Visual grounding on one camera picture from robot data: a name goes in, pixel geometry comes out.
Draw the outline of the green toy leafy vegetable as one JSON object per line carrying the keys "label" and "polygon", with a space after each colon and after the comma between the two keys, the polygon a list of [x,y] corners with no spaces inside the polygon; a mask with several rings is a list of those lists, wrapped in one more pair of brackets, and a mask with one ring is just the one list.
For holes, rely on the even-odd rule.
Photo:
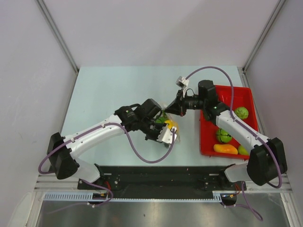
{"label": "green toy leafy vegetable", "polygon": [[161,116],[155,122],[156,123],[165,123],[167,120],[168,120],[167,117]]}

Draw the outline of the clear polka-dot zip bag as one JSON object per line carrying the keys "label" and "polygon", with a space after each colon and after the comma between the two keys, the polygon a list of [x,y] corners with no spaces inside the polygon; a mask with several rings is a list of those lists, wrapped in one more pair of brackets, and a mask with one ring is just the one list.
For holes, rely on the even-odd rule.
{"label": "clear polka-dot zip bag", "polygon": [[166,103],[160,102],[161,112],[157,114],[155,117],[155,123],[164,124],[160,136],[158,137],[157,141],[164,144],[166,148],[170,148],[172,145],[173,139],[173,132],[174,135],[174,142],[180,143],[180,133],[179,133],[179,126],[178,123],[174,120],[172,114],[166,113],[164,109],[168,105]]}

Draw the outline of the yellow toy bell pepper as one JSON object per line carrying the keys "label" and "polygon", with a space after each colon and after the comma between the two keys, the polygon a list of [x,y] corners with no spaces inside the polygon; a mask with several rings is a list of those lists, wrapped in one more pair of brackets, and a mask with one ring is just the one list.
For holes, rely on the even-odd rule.
{"label": "yellow toy bell pepper", "polygon": [[167,125],[167,127],[169,128],[169,130],[173,130],[175,129],[175,131],[178,131],[179,130],[179,127],[178,127],[178,123],[173,121],[173,120],[170,120],[168,119],[165,124]]}

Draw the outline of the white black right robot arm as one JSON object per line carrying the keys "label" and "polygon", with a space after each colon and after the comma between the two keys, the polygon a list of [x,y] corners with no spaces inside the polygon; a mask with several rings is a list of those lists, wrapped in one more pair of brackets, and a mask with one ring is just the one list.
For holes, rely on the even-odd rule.
{"label": "white black right robot arm", "polygon": [[176,84],[180,90],[175,100],[164,109],[165,113],[184,116],[187,110],[201,110],[207,121],[230,133],[250,154],[247,163],[225,168],[224,174],[218,178],[222,189],[229,190],[235,182],[248,180],[259,186],[271,185],[271,180],[275,178],[278,178],[275,187],[281,187],[287,163],[280,139],[268,138],[237,117],[231,106],[219,100],[211,80],[201,80],[198,83],[198,94],[192,96],[187,95],[187,79],[180,77]]}

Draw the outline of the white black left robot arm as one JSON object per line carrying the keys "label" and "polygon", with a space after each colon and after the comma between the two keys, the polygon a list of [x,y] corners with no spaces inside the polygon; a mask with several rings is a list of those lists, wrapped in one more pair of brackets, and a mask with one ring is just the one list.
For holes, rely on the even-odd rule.
{"label": "white black left robot arm", "polygon": [[47,158],[58,180],[75,177],[87,181],[94,189],[101,188],[105,178],[95,164],[89,164],[80,156],[90,148],[112,137],[131,131],[141,131],[146,140],[164,143],[172,148],[177,138],[177,128],[170,119],[158,123],[162,117],[161,106],[153,99],[143,104],[122,106],[107,119],[77,132],[62,136],[55,133],[50,138]]}

